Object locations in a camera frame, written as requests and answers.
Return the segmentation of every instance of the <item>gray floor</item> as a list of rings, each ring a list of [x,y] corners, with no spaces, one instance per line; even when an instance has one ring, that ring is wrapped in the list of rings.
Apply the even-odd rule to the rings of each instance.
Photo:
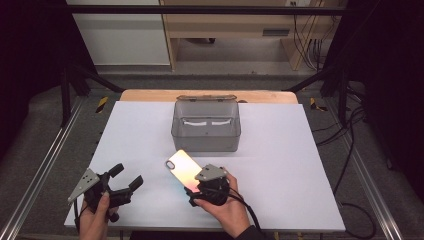
[[[140,69],[106,71],[103,76],[124,88],[153,89],[286,89],[314,73],[308,68],[292,72],[284,55],[275,54],[273,49],[281,48],[278,41],[221,40],[214,45],[202,40],[188,39],[181,44],[176,71],[153,69],[143,75]],[[330,111],[311,109],[310,98],[321,107],[330,107],[334,99],[323,99],[319,94],[321,83],[313,84],[297,93],[299,102],[304,105],[311,130],[328,127],[336,122]],[[104,89],[91,82],[90,96],[83,98],[81,112],[75,121],[50,172],[42,183],[37,198],[32,202],[28,216],[22,223],[19,234],[49,234],[76,236],[75,229],[63,226],[69,211],[66,198],[72,192],[92,153],[96,142],[101,138],[113,103],[119,94]],[[102,113],[95,113],[99,100],[109,96]],[[348,107],[354,109],[359,104],[349,98]],[[0,226],[4,227],[19,205],[19,201],[30,186],[49,147],[54,141],[61,121],[60,89],[53,88],[34,97],[30,112],[12,148],[0,162]],[[317,142],[331,136],[337,130],[332,127],[314,132]],[[424,206],[409,187],[402,173],[386,167],[385,156],[367,123],[358,122],[354,126],[355,146],[376,182],[390,213],[404,239],[424,239]],[[318,148],[330,184],[334,187],[347,155],[342,139]],[[364,186],[352,163],[348,166],[336,199],[357,204],[369,213],[377,223],[374,239],[386,239],[377,215],[365,194]],[[346,227],[358,235],[371,232],[370,224],[364,215],[345,207],[341,210]],[[318,239],[317,233],[303,233],[303,239]],[[281,233],[281,239],[297,239],[295,233]],[[324,234],[324,239],[354,239],[345,233]]]

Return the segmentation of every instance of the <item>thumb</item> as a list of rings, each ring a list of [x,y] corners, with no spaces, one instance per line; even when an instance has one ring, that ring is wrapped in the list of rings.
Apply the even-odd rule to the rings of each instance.
[[[94,221],[104,221],[105,216],[106,216],[106,212],[109,208],[109,202],[110,202],[110,198],[109,198],[109,192],[105,191],[103,193],[103,196],[100,198],[99,204],[97,206],[97,210],[94,218]]]
[[[194,202],[197,204],[197,206],[203,208],[206,212],[209,212],[209,209],[212,205],[212,203],[203,200],[203,199],[194,199]]]

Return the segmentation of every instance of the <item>white cabinet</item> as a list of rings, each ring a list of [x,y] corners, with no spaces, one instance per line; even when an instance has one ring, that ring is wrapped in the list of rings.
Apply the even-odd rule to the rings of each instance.
[[[159,5],[157,0],[67,0],[86,5]],[[170,65],[160,14],[74,14],[96,66]]]

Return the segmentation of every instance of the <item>aluminum rail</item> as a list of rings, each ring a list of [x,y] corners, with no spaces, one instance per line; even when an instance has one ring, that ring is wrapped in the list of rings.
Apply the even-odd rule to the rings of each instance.
[[[329,110],[333,115],[334,119],[337,118],[337,108],[335,106],[334,101],[329,99],[325,99],[327,106],[329,106]],[[350,144],[352,143],[352,138],[350,132],[348,131],[343,136],[343,141],[345,143],[346,150],[349,151]],[[394,220],[390,210],[384,201],[383,196],[378,190],[377,184],[372,178],[370,172],[365,166],[364,161],[361,158],[358,150],[355,146],[353,146],[354,151],[352,152],[351,161],[355,168],[356,174],[358,174],[359,181],[361,182],[362,187],[364,188],[364,192],[370,202],[371,207],[374,210],[375,216],[377,217],[381,229],[383,230],[386,238],[388,240],[403,240],[402,234]]]
[[[46,181],[49,172],[54,162],[56,161],[84,102],[84,98],[78,97],[76,99],[76,102],[73,106],[71,119],[69,120],[68,124],[62,127],[56,135],[56,139],[53,141],[49,151],[44,157],[44,160],[38,168],[34,178],[32,179],[31,184],[26,190],[12,216],[9,218],[8,222],[0,232],[1,240],[13,240],[17,237],[18,232],[21,229],[29,211],[31,210],[31,207],[34,204],[38,193],[41,191],[41,188],[43,187],[44,182]]]

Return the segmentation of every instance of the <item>gold phone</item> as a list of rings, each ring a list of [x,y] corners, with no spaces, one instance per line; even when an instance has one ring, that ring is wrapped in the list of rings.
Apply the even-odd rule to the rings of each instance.
[[[202,171],[202,168],[184,150],[178,150],[165,162],[165,165],[184,187],[193,193],[199,192],[197,188],[199,180],[194,177]]]

